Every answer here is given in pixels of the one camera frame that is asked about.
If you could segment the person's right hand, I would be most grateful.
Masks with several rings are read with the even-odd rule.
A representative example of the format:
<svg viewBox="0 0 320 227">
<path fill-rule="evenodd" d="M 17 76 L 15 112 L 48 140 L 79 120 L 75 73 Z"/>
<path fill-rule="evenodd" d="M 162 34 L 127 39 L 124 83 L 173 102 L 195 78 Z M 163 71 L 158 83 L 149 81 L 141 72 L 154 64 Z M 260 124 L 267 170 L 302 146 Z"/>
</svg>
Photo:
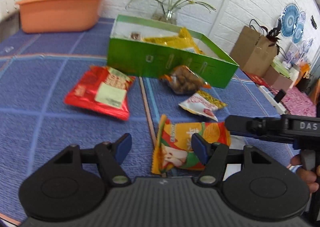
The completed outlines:
<svg viewBox="0 0 320 227">
<path fill-rule="evenodd" d="M 296 174 L 308 185 L 310 193 L 315 193 L 319 189 L 319 183 L 317 183 L 316 180 L 320 175 L 320 167 L 317 167 L 316 172 L 305 170 L 302 168 L 300 155 L 292 157 L 290 164 L 292 166 L 298 166 Z"/>
</svg>

